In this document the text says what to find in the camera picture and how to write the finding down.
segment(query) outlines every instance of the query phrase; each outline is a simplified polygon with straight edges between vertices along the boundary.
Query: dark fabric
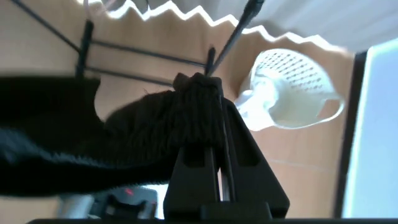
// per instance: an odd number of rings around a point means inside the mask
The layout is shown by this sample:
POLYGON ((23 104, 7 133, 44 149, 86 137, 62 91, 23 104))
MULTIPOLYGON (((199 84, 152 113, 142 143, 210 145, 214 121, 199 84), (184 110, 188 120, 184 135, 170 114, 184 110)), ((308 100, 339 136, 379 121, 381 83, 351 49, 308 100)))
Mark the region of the dark fabric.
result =
POLYGON ((221 80, 178 75, 103 123, 99 81, 0 78, 0 194, 90 193, 171 178, 178 149, 222 147, 221 80))

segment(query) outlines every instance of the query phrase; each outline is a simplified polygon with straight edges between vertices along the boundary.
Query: white laundry basket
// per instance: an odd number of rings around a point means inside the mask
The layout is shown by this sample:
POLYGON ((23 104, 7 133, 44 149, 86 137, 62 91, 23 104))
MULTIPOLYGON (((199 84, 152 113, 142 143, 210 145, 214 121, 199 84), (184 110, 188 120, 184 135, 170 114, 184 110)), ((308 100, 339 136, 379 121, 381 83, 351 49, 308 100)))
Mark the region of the white laundry basket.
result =
POLYGON ((288 49, 261 52, 243 81, 235 105, 246 126, 297 129, 330 121, 344 108, 324 69, 312 59, 288 49), (340 107, 329 118, 318 117, 326 100, 340 107))

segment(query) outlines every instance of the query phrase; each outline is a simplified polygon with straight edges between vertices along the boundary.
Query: white wavy trim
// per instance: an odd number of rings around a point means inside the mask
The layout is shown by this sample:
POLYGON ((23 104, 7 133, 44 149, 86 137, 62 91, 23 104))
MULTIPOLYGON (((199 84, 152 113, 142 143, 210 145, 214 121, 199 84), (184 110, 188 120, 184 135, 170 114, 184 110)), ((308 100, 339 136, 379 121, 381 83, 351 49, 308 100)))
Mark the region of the white wavy trim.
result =
MULTIPOLYGON (((77 0, 78 3, 83 4, 83 0, 77 0)), ((93 4, 95 2, 99 2, 102 4, 101 0, 89 0, 90 4, 93 4)), ((191 18, 192 16, 194 16, 195 14, 199 14, 202 16, 202 18, 204 18, 204 20, 209 24, 209 26, 217 26, 220 25, 224 22, 230 22, 232 25, 234 25, 235 27, 238 24, 238 20, 237 18, 235 18, 233 15, 229 14, 227 16, 222 17, 221 19, 218 19, 216 21, 214 21, 209 14, 201 7, 201 6, 197 6, 196 8, 192 9, 191 11, 187 12, 187 13, 183 13, 178 6, 172 2, 171 0, 167 1, 165 4, 155 8, 155 9, 149 9, 147 10, 147 12, 145 13, 141 13, 136 4, 134 4, 131 0, 127 0, 122 7, 120 7, 118 10, 112 11, 112 12, 107 12, 107 15, 110 18, 113 19, 119 19, 121 18, 123 15, 125 15, 125 13, 127 13, 127 11, 129 10, 129 8, 134 9, 137 14, 141 17, 141 19, 143 21, 148 20, 151 17, 155 17, 158 16, 162 13, 164 13, 165 11, 171 10, 175 13, 175 15, 177 15, 181 20, 188 20, 189 18, 191 18)), ((305 42, 312 42, 315 45, 325 49, 325 50, 337 50, 337 51, 341 51, 341 48, 335 45, 331 45, 329 42, 327 42, 325 39, 323 39, 322 37, 320 37, 319 35, 313 35, 310 37, 306 37, 303 38, 297 34, 294 34, 292 32, 287 32, 284 35, 281 35, 279 37, 273 37, 271 36, 266 29, 264 28, 264 26, 256 26, 256 27, 252 27, 252 28, 247 28, 244 29, 242 31, 243 34, 251 34, 254 32, 259 32, 263 38, 265 38, 266 40, 270 41, 270 42, 275 42, 278 41, 280 39, 284 39, 284 38, 288 38, 290 39, 292 42, 295 42, 296 44, 302 44, 305 42)))

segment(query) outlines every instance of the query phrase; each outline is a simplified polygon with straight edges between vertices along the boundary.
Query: basket handle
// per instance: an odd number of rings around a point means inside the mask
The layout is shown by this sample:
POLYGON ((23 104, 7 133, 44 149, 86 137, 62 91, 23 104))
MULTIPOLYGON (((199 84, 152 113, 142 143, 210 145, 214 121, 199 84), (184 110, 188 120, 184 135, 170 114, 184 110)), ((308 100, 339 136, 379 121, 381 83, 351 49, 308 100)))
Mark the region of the basket handle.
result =
POLYGON ((337 93, 328 94, 324 100, 325 101, 326 100, 338 100, 340 105, 339 105, 336 113, 334 113, 334 115, 330 116, 329 118, 319 120, 318 123, 324 123, 324 122, 328 122, 328 121, 335 119, 337 116, 339 116, 341 114, 341 112, 343 112, 343 109, 344 109, 345 100, 343 99, 343 97, 341 97, 337 93))

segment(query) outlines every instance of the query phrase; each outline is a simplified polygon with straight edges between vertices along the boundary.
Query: perforated basket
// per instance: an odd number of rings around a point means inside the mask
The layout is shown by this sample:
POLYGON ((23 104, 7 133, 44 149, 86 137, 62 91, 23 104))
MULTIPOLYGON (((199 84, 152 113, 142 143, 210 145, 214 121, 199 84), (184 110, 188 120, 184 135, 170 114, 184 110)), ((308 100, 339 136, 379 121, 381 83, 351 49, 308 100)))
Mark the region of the perforated basket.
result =
POLYGON ((275 87, 273 91, 277 91, 278 100, 274 106, 266 109, 266 113, 274 126, 304 128, 330 121, 343 111, 344 99, 333 88, 327 72, 298 52, 288 49, 261 52, 241 85, 241 93, 247 90, 265 93, 256 88, 264 88, 264 82, 270 81, 275 87), (332 116, 321 119, 318 115, 326 100, 337 100, 340 106, 332 116))

